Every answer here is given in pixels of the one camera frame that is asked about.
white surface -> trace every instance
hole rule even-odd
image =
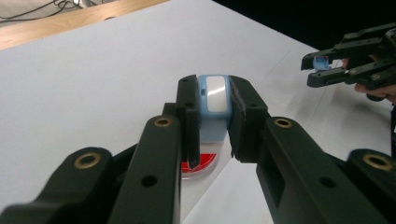
[[[207,77],[207,110],[213,113],[227,111],[227,93],[224,77]]]
[[[135,144],[190,74],[246,78],[271,115],[297,120],[341,159],[357,147],[389,153],[390,103],[344,84],[308,88],[300,62],[312,51],[209,0],[172,0],[0,51],[0,210],[33,200],[75,150]],[[185,223],[271,222],[253,166],[232,161],[221,172],[229,159],[227,142],[215,171],[183,181]]]

black cable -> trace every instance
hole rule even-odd
[[[35,20],[38,20],[38,19],[43,19],[43,18],[47,18],[47,17],[50,17],[50,16],[54,16],[54,15],[56,15],[56,14],[61,13],[61,12],[62,12],[63,10],[65,10],[65,9],[72,9],[72,8],[74,8],[74,7],[79,6],[79,1],[80,1],[80,0],[78,0],[77,3],[75,3],[74,1],[69,1],[69,0],[62,0],[62,1],[59,2],[59,3],[57,3],[57,1],[58,1],[58,0],[53,0],[53,1],[49,2],[49,3],[47,3],[46,5],[43,5],[43,6],[41,6],[41,7],[35,8],[35,9],[30,10],[30,11],[27,11],[27,12],[23,12],[22,14],[15,15],[15,16],[12,16],[12,17],[0,17],[0,19],[4,19],[4,20],[5,20],[5,21],[0,21],[0,23],[4,23],[4,22],[14,22],[14,21],[35,21]],[[32,18],[32,19],[17,19],[17,20],[12,20],[12,19],[14,19],[14,18],[21,17],[21,16],[27,15],[27,14],[29,14],[29,13],[35,12],[35,11],[37,11],[37,10],[43,8],[43,7],[47,7],[47,6],[51,5],[51,4],[57,6],[60,10],[58,10],[58,11],[56,11],[56,12],[54,12],[54,13],[48,15],[48,16],[45,16],[45,17],[38,17],[38,18]]]

wooden surface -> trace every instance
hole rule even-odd
[[[7,49],[49,35],[56,35],[166,1],[168,0],[120,0],[45,19],[2,27],[0,28],[0,49]]]

brass screw insert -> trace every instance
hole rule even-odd
[[[158,127],[165,128],[165,127],[170,126],[171,124],[172,124],[172,120],[170,120],[170,119],[158,118],[155,120],[155,125]]]
[[[281,127],[281,128],[291,128],[292,124],[289,120],[286,119],[276,119],[274,121],[274,123],[276,124],[276,126]]]
[[[380,78],[381,78],[381,76],[379,74],[373,75],[373,80],[374,81],[379,80]]]
[[[95,166],[101,160],[100,154],[96,152],[88,152],[79,156],[75,160],[75,167],[78,169],[88,169]]]
[[[378,170],[390,171],[393,168],[392,163],[384,156],[366,154],[363,156],[363,160]]]

